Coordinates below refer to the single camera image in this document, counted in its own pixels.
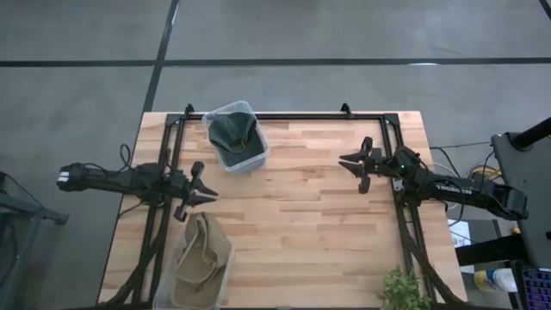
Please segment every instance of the clear plastic container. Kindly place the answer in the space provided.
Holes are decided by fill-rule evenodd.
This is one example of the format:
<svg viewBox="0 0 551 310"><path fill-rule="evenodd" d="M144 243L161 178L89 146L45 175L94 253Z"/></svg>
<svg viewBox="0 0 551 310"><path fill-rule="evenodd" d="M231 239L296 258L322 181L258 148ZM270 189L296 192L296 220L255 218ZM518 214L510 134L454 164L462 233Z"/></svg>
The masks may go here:
<svg viewBox="0 0 551 310"><path fill-rule="evenodd" d="M232 104L228 104L225 107L218 108L215 111L206 113L205 115L203 115L203 118L201 119L201 123L205 127L205 130L207 130L207 133L208 133L208 128L210 124L216 119L217 115L230 114L233 112L245 112L253 116L255 115L249 103L245 101L238 101ZM266 142L266 139L264 138L262 129L260 128L258 121L257 121L257 132L264 145L264 152L262 154L256 155L253 158L249 158L239 164L235 164L233 166L226 166L224 164L224 161L220 157L218 150L215 149L216 158L218 159L220 165L224 168L224 170L226 170L227 172L231 172L235 175L243 175L245 173L249 173L255 169L260 168L266 162L266 158L268 157L268 154L269 154L269 145Z"/></svg>
<svg viewBox="0 0 551 310"><path fill-rule="evenodd" d="M153 300L153 309L154 310L178 310L186 308L177 307L172 303L171 293L176 284L176 268L178 265L178 260L182 257L183 249L186 247L186 238L184 230L176 238L174 245L172 246L172 251L170 252L170 257L167 257L166 266L163 269L163 275L161 276L161 281L159 282L157 292L155 293L155 299ZM230 270L232 268L234 248L230 252L230 257L227 260L226 271L224 273L224 278L222 279L222 286L218 294L218 300L216 301L216 306L213 310L220 310L222 301L224 300L224 291L226 290L227 281L230 277Z"/></svg>

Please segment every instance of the floor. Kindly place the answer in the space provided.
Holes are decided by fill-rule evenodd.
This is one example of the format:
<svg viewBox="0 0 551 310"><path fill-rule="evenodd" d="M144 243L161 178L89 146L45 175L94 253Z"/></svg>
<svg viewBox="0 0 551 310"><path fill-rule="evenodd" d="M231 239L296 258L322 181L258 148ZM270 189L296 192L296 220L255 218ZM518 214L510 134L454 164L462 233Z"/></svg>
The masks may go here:
<svg viewBox="0 0 551 310"><path fill-rule="evenodd" d="M168 20L174 22L168 41L162 38L171 1L177 2L0 3L0 171L48 207L71 214L67 226L45 223L41 230L21 289L25 307L95 303L121 196L65 193L55 180L60 166L75 161L120 167L118 146L133 145L144 110L177 111L187 103L210 110L241 99L272 111L336 110L342 102L354 110L420 110L433 146L486 141L551 114L551 61L545 59L551 21L537 0L180 0ZM162 71L153 62L124 66L131 65L124 60L157 57L382 60ZM392 65L396 58L501 60ZM54 60L123 61L97 67L2 62ZM489 151L470 146L449 153L467 172ZM441 154L433 156L446 164ZM464 217L492 218L471 208ZM499 302L500 296L477 297L468 280L475 303Z"/></svg>

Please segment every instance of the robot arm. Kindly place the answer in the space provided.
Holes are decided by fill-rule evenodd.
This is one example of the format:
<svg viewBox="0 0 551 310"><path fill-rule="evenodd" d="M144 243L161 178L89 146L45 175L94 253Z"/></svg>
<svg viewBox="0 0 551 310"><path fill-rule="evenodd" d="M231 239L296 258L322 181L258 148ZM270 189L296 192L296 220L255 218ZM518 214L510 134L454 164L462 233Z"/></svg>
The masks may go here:
<svg viewBox="0 0 551 310"><path fill-rule="evenodd" d="M202 162L194 162L191 168L191 180L181 170L164 173L156 163L140 164L124 171L105 170L94 165L74 163L61 167L56 184L63 191L82 191L85 189L100 189L125 195L136 195L141 201L160 205L163 196L168 195L183 200L182 206L176 209L175 217L184 221L186 213L184 206L197 206L215 199L206 195L218 195L206 187L201 180L204 169Z"/></svg>
<svg viewBox="0 0 551 310"><path fill-rule="evenodd" d="M392 158L383 158L381 149L372 145L373 140L366 137L361 151L340 157L344 161L339 163L361 178L358 189L362 194L368 192L368 175L375 174L401 183L399 196L408 206L436 199L484 208L506 220L528 218L526 195L517 189L489 180L438 175L406 146L398 147Z"/></svg>

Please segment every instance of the green plant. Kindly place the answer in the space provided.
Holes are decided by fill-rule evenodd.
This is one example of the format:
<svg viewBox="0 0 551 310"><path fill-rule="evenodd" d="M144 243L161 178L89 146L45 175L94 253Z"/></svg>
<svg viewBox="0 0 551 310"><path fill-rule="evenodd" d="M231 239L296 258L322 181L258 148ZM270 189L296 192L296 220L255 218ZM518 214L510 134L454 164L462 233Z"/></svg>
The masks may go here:
<svg viewBox="0 0 551 310"><path fill-rule="evenodd" d="M385 290L379 295L385 310L428 310L430 298L419 293L419 283L414 273L407 275L399 266L387 271Z"/></svg>

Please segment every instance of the metal stand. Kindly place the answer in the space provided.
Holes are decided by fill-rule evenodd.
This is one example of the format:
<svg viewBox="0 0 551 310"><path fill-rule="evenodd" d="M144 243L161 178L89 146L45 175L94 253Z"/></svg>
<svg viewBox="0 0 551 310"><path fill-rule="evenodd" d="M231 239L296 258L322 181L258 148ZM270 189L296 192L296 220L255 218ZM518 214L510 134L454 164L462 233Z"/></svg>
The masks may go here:
<svg viewBox="0 0 551 310"><path fill-rule="evenodd" d="M0 310L11 309L13 301L15 299L15 292L19 286L19 282L23 277L25 267L27 265L28 256L33 246L36 234L40 229L40 225L44 219L53 220L57 225L64 225L69 218L68 214L61 214L50 210L49 208L43 208L37 204L29 203L21 199L12 197L5 192L0 191L0 210L8 210L8 212L0 213L0 216L6 217L6 221L12 220L10 217L18 217L22 220L28 220L29 224L26 227L25 233L22 238L14 236L13 240L17 242L18 246L15 246L15 257L8 269L8 274L5 278L3 286L0 287ZM13 231L14 224L11 223L11 234L15 234Z"/></svg>
<svg viewBox="0 0 551 310"><path fill-rule="evenodd" d="M455 254L460 266L511 259L528 261L528 253L520 234L461 246L455 249Z"/></svg>
<svg viewBox="0 0 551 310"><path fill-rule="evenodd" d="M521 190L528 197L528 219L517 222L523 241L517 242L518 251L527 254L509 259L522 259L542 268L551 268L551 227L548 220L550 134L551 118L547 118L523 133L492 136L493 150L505 184Z"/></svg>

